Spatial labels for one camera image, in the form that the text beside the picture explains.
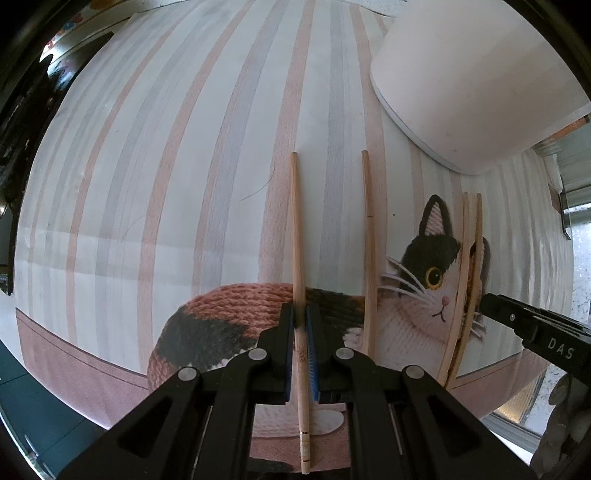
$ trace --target calico cat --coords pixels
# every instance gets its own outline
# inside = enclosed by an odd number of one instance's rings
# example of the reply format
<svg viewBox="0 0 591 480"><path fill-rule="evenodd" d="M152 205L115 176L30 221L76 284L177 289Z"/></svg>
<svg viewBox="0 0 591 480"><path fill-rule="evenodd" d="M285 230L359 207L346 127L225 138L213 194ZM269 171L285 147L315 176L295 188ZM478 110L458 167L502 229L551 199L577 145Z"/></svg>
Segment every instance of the calico cat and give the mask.
<svg viewBox="0 0 591 480"><path fill-rule="evenodd" d="M400 262L388 258L387 271L381 277L377 364L393 369L416 364L433 376L437 374L455 308L460 247L447 206L433 195L425 206L418 235ZM488 242L483 242L483 248L480 294L488 273ZM364 297L307 288L306 299L319 305L323 321L339 330L346 346L361 349ZM235 355L253 348L261 331L277 324L281 304L291 301L291 284L234 284L187 302L170 317L150 356L150 388L157 388L186 365L200 371L224 366ZM474 334L481 338L483 331L475 322ZM298 435L294 398L292 395L285 407L257 406L253 436ZM341 411L343 406L315 405L312 434L336 430L343 423Z"/></svg>

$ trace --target wooden stick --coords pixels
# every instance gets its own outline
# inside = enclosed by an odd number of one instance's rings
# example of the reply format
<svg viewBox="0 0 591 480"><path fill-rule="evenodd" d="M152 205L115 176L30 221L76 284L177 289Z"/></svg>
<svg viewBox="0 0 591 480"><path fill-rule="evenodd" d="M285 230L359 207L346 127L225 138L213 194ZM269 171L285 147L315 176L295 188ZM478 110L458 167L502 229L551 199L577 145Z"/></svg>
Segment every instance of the wooden stick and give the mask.
<svg viewBox="0 0 591 480"><path fill-rule="evenodd" d="M462 363L462 357L466 351L468 340L470 339L470 330L472 329L472 322L474 321L474 312L476 310L476 303L479 298L480 289L480 272L482 272L482 262L484 260L484 249L482 248L482 195L479 193L476 196L476 256L474 261L474 270L472 272L472 286L470 288L468 297L468 310L466 312L466 320L464 320L464 327L462 330L462 337L460 344L457 347L452 368L446 381L446 388L452 389L453 381L457 377L457 372Z"/></svg>
<svg viewBox="0 0 591 480"><path fill-rule="evenodd" d="M301 472L310 473L310 371L308 370L308 343L306 338L306 281L304 279L304 238L301 224L300 173L297 153L291 161L291 219L293 295L295 310L295 392L297 417L300 427Z"/></svg>
<svg viewBox="0 0 591 480"><path fill-rule="evenodd" d="M378 316L378 275L375 265L374 190L367 150L361 152L361 163L365 187L365 317L362 351L373 359Z"/></svg>
<svg viewBox="0 0 591 480"><path fill-rule="evenodd" d="M462 250L460 252L460 280L457 285L456 308L453 311L453 321L447 338L447 345L443 352L443 359L437 373L437 381L445 385L447 374L452 364L453 353L456 350L456 343L460 336L462 328L462 316L464 314L464 302L466 300L466 288L468 284L468 273L470 271L470 245L468 235L468 225L470 218L470 203L468 194L464 193L463 199L463 217L462 217Z"/></svg>

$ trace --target screw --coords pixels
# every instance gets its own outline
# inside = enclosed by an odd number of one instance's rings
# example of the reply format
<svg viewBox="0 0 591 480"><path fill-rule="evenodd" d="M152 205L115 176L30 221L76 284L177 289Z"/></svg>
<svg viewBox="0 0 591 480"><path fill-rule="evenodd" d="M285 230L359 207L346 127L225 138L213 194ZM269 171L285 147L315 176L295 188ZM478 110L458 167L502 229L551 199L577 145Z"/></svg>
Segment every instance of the screw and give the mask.
<svg viewBox="0 0 591 480"><path fill-rule="evenodd" d="M197 370L193 367L185 367L178 371L178 377L183 382L189 382L197 376Z"/></svg>
<svg viewBox="0 0 591 480"><path fill-rule="evenodd" d="M351 360L354 354L354 351L347 347L341 347L336 351L336 356L341 360Z"/></svg>
<svg viewBox="0 0 591 480"><path fill-rule="evenodd" d="M253 348L248 352L248 358L251 360L263 360L267 357L267 351L264 348Z"/></svg>
<svg viewBox="0 0 591 480"><path fill-rule="evenodd" d="M414 378L415 380L422 378L424 374L425 374L425 370L423 370L418 365L411 365L410 367L407 367L407 369L406 369L407 377Z"/></svg>

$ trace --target pink stripe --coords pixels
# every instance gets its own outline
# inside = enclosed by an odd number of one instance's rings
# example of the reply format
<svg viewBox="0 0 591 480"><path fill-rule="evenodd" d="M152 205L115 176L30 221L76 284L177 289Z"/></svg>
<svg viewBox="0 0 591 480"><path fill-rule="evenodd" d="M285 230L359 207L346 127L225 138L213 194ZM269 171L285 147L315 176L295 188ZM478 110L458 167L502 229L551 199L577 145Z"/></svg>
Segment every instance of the pink stripe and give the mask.
<svg viewBox="0 0 591 480"><path fill-rule="evenodd" d="M371 49L368 34L361 18L360 7L350 5L353 30L357 41L357 55L361 74L363 94L363 112L365 115L365 145L371 162L374 184L374 219L376 265L378 271L386 264L386 232L388 198L386 187L386 152L384 146L384 125L382 123L382 106L371 85L369 68L371 65Z"/></svg>
<svg viewBox="0 0 591 480"><path fill-rule="evenodd" d="M101 71L105 64L111 59L111 52L113 52L120 44L124 43L133 35L139 27L146 22L149 18L149 15L144 15L139 21L134 22L128 29L122 32L122 35L116 38L111 39L111 43L109 43L109 47L102 52L102 61L96 66L93 72L93 76L91 76L91 80L88 85L84 88L83 92L78 97L77 101L72 102L73 108L70 111L70 115L66 119L66 123L61 129L60 135L57 139L57 142L51 152L51 157L47 162L47 166L45 168L45 172L43 174L43 180L41 182L41 188L39 189L39 194L37 195L37 202L35 203L35 213L33 214L33 224L31 225L31 236L29 238L29 257L27 261L27 281L28 281L28 297L29 297L29 314L33 314L33 258L34 258L34 251L35 251L35 230L37 229L37 222L39 221L39 213L41 211L41 205L43 205L43 197L45 196L45 189L47 186L47 179L49 178L49 174L51 173L51 168L53 167L54 160L56 159L56 155L58 150L61 147L61 142L64 139L66 131L68 130L72 119L76 115L78 111L78 107L81 104L80 99L83 99L85 96L88 95L89 92L95 87L95 83L98 81L98 74L97 72Z"/></svg>
<svg viewBox="0 0 591 480"><path fill-rule="evenodd" d="M418 226L423 216L423 209L425 208L423 166L421 165L421 151L410 139L408 139L408 150L410 152L410 168L413 177L414 227L418 231Z"/></svg>
<svg viewBox="0 0 591 480"><path fill-rule="evenodd" d="M86 196L88 195L88 189L90 187L90 181L92 179L92 175L95 169L96 160L99 156L100 149L105 142L105 138L109 131L111 130L111 126L121 110L121 106L123 102L129 95L131 89L134 87L135 82L138 80L139 76L148 66L148 63L152 60L154 55L158 52L158 50L162 47L164 42L168 39L170 34L174 31L174 29L185 19L187 12L183 12L182 16L171 25L171 27L158 39L158 41L152 46L148 54L144 57L144 59L140 62L137 66L135 71L133 72L132 76L127 80L123 90L117 97L115 104L109 111L109 115L105 120L105 123L100 129L99 135L96 138L95 144L92 147L92 151L90 152L90 156L88 158L88 162L86 163L86 168L84 170L84 176L82 178L82 183L80 185L80 190L78 191L78 196L76 198L76 205L74 207L74 214L72 217L72 226L70 227L70 237L68 242L68 253L66 258L66 320L67 320L67 327L68 327L68 338L71 343L76 343L76 311L74 308L74 274L76 271L76 254L78 248L78 232L80 231L80 224L82 222L82 214L84 212L84 205L86 203Z"/></svg>
<svg viewBox="0 0 591 480"><path fill-rule="evenodd" d="M269 176L272 176L265 199L265 213L259 248L258 280L262 283L281 281L283 250L289 204L288 155L296 149L297 124L300 118L301 92L306 75L310 35L316 0L306 0L300 26L291 53L290 68L283 90L283 100L277 121L275 144Z"/></svg>
<svg viewBox="0 0 591 480"><path fill-rule="evenodd" d="M195 237L193 293L219 287L222 279L229 202L246 123L262 69L286 7L287 0L278 0L269 11L246 55L220 126L207 172Z"/></svg>
<svg viewBox="0 0 591 480"><path fill-rule="evenodd" d="M139 275L138 275L138 346L139 346L139 364L148 365L148 358L153 347L152 339L152 285L154 283L154 267L156 258L156 240L158 238L158 228L164 208L164 199L168 189L168 182L173 171L174 163L177 158L178 149L193 108L201 94L201 90L209 77L214 65L228 40L236 30L255 0L249 0L244 7L234 16L229 25L225 28L220 38L209 51L207 58L203 62L193 83L189 87L187 96L174 120L173 126L166 140L162 157L156 171L152 193L148 203L148 212L144 224L144 234L142 236L142 246L139 255Z"/></svg>

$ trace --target gray stripe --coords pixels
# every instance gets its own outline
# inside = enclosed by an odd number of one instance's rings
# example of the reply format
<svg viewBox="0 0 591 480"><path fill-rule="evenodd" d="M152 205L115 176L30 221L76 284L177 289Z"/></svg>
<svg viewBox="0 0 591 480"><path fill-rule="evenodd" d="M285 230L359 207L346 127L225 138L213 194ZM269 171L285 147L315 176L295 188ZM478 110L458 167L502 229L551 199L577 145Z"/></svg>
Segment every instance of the gray stripe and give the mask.
<svg viewBox="0 0 591 480"><path fill-rule="evenodd" d="M515 255L515 235L513 232L513 226L511 223L511 205L509 203L509 190L507 188L507 179L505 178L505 168L504 166L499 167L499 177L501 178L501 188L503 190L503 203L505 206L505 222L506 228L505 231L507 232L507 246L506 246L506 258L507 258L507 284L506 284L506 293L511 295L513 292L513 284L514 284L514 255Z"/></svg>
<svg viewBox="0 0 591 480"><path fill-rule="evenodd" d="M503 291L503 285L501 283L501 218L499 209L502 207L496 201L495 193L498 191L495 189L495 176L499 174L500 168L491 170L485 175L485 186L486 186L486 198L489 202L493 203L490 207L483 207L489 212L489 220L491 227L489 229L490 238L487 240L490 242L491 248L491 263L489 264L489 281L486 285L486 290L494 293L507 293Z"/></svg>
<svg viewBox="0 0 591 480"><path fill-rule="evenodd" d="M530 220L530 225L531 225L531 233L529 235L530 238L530 251L529 251L529 256L530 256L530 265L531 265L531 261L533 260L534 263L534 288L533 288L533 295L534 297L532 298L532 302L534 306L543 306L544 302L545 302L545 298L542 296L543 292L542 292L542 284L541 284L541 253L540 253L540 249L544 248L546 245L548 245L547 243L547 239L545 242L541 241L541 238L538 236L538 228L537 228L537 222L539 220L539 217L536 215L536 212L534 211L534 204L533 204L533 200L531 197L531 189L534 187L534 183L531 181L531 178L528 176L527 174L527 170L528 170L528 165L527 165L527 159L524 161L524 155L525 154L521 154L521 158L519 160L519 164L521 165L521 170L523 171L523 178L524 178L524 183L525 183L525 192L527 194L527 202L528 202L528 208L530 210L530 215L529 215L529 220Z"/></svg>
<svg viewBox="0 0 591 480"><path fill-rule="evenodd" d="M158 15L153 15L153 19L154 18L158 19ZM57 183L54 189L55 193L53 196L53 200L51 202L50 213L47 217L48 222L46 230L46 241L45 249L43 252L43 287L41 291L44 303L45 323L46 327L50 330L53 328L53 296L50 275L50 270L52 268L51 258L53 253L53 238L54 235L57 235L57 232L54 232L54 230L57 221L57 214L61 206L61 201L64 197L64 192L67 190L66 186L74 182L77 183L78 179L72 178L72 173L76 169L76 167L80 165L79 150L80 147L83 147L88 142L88 136L92 131L92 129L89 129L89 125L91 120L95 116L96 110L103 107L105 99L113 95L113 91L116 88L116 86L112 84L113 75L117 75L117 73L124 66L126 66L130 61L133 61L133 59L136 59L138 57L137 49L140 48L142 45L145 45L151 33L151 28L143 28L141 30L141 35L139 35L138 39L129 46L127 52L117 62L117 64L114 65L113 69L111 70L111 74L107 76L100 88L97 89L97 95L93 99L90 106L87 108L84 118L78 125L78 129L76 130L74 138L72 139L72 143L70 144L70 148L68 150L68 153L66 154L66 158L64 160L64 164L62 165L60 175L57 179Z"/></svg>
<svg viewBox="0 0 591 480"><path fill-rule="evenodd" d="M340 2L330 4L329 137L320 237L319 288L334 289L339 275L340 223L343 208L345 94Z"/></svg>
<svg viewBox="0 0 591 480"><path fill-rule="evenodd" d="M517 177L517 168L515 168L515 162L513 160L511 160L509 162L509 167L511 169L511 178L513 180L513 185L514 185L514 192L515 194L518 196L517 198L517 202L520 201L519 198L519 193L521 192L521 188L519 186L519 182L518 182L518 177ZM523 265L525 267L525 271L523 272L523 276L521 278L521 285L519 287L521 287L520 292L521 292L521 298L519 298L518 300L524 301L526 303L531 301L531 288L530 288L530 278L531 278L531 255L530 252L528 250L531 250L534 246L531 245L530 242L530 231L527 225L527 220L525 219L525 212L523 210L522 205L517 205L517 212L519 213L519 226L521 227L521 241L519 241L519 245L521 247L521 255L519 256L521 258L521 262L519 263L520 266Z"/></svg>
<svg viewBox="0 0 591 480"><path fill-rule="evenodd" d="M222 281L222 261L228 228L228 213L246 125L262 69L288 3L288 0L279 0L271 8L257 38L258 44L255 43L254 50L251 50L252 60L244 74L243 82L237 84L232 92L232 97L235 97L235 106L232 111L226 110L224 121L227 121L227 127L224 129L222 125L217 138L214 155L216 151L219 152L219 165L214 180L213 195L215 198L209 206L210 211L207 215L209 220L203 245L202 272L206 275L204 282L206 287L217 287Z"/></svg>
<svg viewBox="0 0 591 480"><path fill-rule="evenodd" d="M138 113L135 116L134 122L131 125L127 138L117 164L111 185L109 187L109 193L107 195L105 210L103 213L102 223L100 225L100 233L98 238L98 250L96 254L96 282L95 282L95 299L96 299L96 311L99 312L104 309L104 305L107 305L107 287L109 284L109 254L110 247L113 239L118 242L114 233L115 214L119 206L119 198L122 194L123 182L126 177L130 166L138 163L140 155L138 150L134 149L138 146L138 140L140 142L148 142L145 136L149 136L151 132L156 129L156 124L161 118L161 112L165 108L168 99L177 87L180 79L184 72L187 70L190 60L194 57L194 45L201 45L202 41L207 38L211 30L222 21L226 21L228 14L220 16L215 23L209 25L208 28L204 29L204 26L211 19L212 14L217 13L218 10L224 5L224 2L215 3L205 13L201 13L199 9L195 12L200 16L199 20L195 23L193 29L188 33L187 37L180 43L177 50L168 59L162 70L156 77L154 84L147 93ZM169 82L168 88L164 91L165 84ZM109 357L109 335L107 322L96 322L96 340L98 343L98 353L102 358ZM112 341L118 344L117 348L114 348L114 352L124 354L123 349L123 338L119 336L115 337Z"/></svg>

